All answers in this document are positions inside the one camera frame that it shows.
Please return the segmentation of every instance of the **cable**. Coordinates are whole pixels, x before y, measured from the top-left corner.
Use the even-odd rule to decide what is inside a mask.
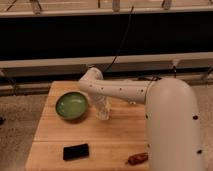
[[[111,62],[111,64],[109,64],[109,66],[103,72],[107,72],[112,67],[112,65],[115,63],[115,60],[119,56],[119,54],[121,52],[121,49],[123,48],[124,43],[126,42],[126,38],[127,38],[128,33],[129,33],[129,28],[130,28],[130,24],[131,24],[133,11],[134,11],[134,6],[132,6],[131,11],[129,13],[128,24],[127,24],[126,30],[124,32],[124,36],[123,36],[123,38],[121,40],[120,46],[119,46],[119,48],[118,48],[118,50],[116,52],[116,55],[115,55],[113,61]]]

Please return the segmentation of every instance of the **concrete floor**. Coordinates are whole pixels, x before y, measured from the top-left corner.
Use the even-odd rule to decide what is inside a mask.
[[[198,98],[203,151],[213,171],[213,85],[193,86]],[[24,171],[32,139],[47,95],[0,97],[0,170]]]

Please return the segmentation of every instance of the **wooden table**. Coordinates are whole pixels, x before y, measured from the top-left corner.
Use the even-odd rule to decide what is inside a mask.
[[[96,118],[90,103],[87,117],[78,123],[60,119],[55,112],[57,99],[78,91],[76,82],[54,82],[32,143],[26,171],[148,171],[148,162],[125,164],[130,155],[147,151],[143,105],[131,105],[109,98],[110,120]],[[64,161],[63,147],[89,144],[90,156]]]

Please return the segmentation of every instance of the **smartphone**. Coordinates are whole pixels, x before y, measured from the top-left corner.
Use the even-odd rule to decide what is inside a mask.
[[[63,160],[73,160],[89,156],[88,144],[64,147]]]

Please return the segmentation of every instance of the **green bowl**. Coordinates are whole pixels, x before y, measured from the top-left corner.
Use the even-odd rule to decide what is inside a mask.
[[[69,92],[62,95],[56,102],[56,112],[65,120],[74,120],[86,113],[87,98],[79,92]]]

